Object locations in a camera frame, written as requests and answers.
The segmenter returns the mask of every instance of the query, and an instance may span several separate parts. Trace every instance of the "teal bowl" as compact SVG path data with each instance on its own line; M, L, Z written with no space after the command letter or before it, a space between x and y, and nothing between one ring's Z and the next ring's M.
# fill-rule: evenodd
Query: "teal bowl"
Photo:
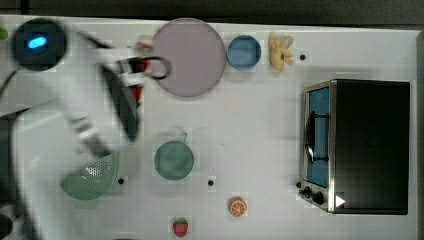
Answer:
M170 141L156 151L155 168L167 180L180 180L187 177L193 169L194 155L183 142Z

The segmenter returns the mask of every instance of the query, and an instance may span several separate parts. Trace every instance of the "oven window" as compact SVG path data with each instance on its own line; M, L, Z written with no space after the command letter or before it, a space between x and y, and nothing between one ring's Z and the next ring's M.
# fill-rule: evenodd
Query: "oven window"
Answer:
M313 161L308 161L307 181L327 188L328 186L328 131L330 114L329 88L309 92L309 116L315 114L315 141Z

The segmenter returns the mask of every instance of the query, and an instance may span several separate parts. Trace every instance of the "black toaster oven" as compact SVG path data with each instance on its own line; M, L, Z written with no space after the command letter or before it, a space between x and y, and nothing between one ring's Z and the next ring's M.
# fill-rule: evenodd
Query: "black toaster oven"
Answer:
M304 91L299 193L336 214L408 213L408 82L335 79Z

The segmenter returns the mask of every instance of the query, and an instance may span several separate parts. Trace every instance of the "white table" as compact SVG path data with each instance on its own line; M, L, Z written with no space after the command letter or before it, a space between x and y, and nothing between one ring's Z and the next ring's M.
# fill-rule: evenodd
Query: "white table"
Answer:
M2 16L13 29L28 18ZM159 21L65 18L78 28L116 47L133 46L138 35L153 35ZM211 24L226 46L234 36L250 34L263 55L249 71L227 65L217 87L195 100L181 100L146 81L143 135L123 153L120 176L99 201L77 202L65 193L71 209L69 228L81 239L175 239L170 224L186 216L190 233L184 239L416 239L417 238L417 31L322 27ZM271 31L293 36L295 65L279 73L269 63ZM305 61L299 55L307 56ZM303 88L335 77L408 80L411 83L411 160L409 214L406 216L331 215L300 199L300 99ZM29 83L9 90L0 112L47 101L28 97ZM188 132L196 153L186 179L170 183L154 170L156 149L167 136ZM209 177L216 178L208 189ZM239 219L226 210L232 195L247 200Z

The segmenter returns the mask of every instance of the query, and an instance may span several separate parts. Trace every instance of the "small blue bowl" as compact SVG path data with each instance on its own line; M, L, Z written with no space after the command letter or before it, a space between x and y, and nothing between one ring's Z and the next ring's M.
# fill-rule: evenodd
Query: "small blue bowl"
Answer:
M228 61L240 70L255 66L261 59L261 55L261 45L255 38L247 35L234 38L227 49Z

